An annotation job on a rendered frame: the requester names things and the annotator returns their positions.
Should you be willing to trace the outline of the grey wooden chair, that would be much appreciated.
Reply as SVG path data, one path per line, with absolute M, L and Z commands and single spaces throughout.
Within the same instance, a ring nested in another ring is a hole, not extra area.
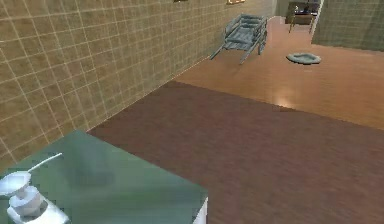
M 226 25 L 224 42 L 210 55 L 210 59 L 222 50 L 244 51 L 240 64 L 243 64 L 254 50 L 261 55 L 267 43 L 267 22 L 268 19 L 265 16 L 241 13 Z

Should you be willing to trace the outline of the green top cabinet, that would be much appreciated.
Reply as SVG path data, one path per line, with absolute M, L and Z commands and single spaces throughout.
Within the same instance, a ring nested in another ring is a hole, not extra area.
M 74 131 L 0 173 L 28 170 L 30 184 L 70 224 L 208 224 L 208 191 L 82 131 Z M 14 224 L 0 196 L 0 224 Z

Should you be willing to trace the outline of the grey round floor cushion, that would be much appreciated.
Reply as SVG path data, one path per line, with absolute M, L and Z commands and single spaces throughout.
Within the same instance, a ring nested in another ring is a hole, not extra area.
M 302 65 L 319 64 L 321 62 L 321 57 L 312 53 L 292 53 L 288 54 L 286 58 L 291 62 Z

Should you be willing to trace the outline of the brown wooden table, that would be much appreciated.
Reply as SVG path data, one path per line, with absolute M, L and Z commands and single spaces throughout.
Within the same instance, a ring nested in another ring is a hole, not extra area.
M 291 1 L 285 17 L 285 23 L 289 24 L 289 32 L 295 25 L 308 25 L 309 32 L 312 32 L 319 7 L 319 0 Z

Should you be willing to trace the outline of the white soap dispenser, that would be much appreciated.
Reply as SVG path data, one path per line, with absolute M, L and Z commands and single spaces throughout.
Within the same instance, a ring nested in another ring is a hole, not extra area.
M 70 224 L 69 216 L 30 184 L 35 169 L 59 156 L 61 153 L 0 179 L 0 196 L 8 198 L 6 212 L 14 224 Z

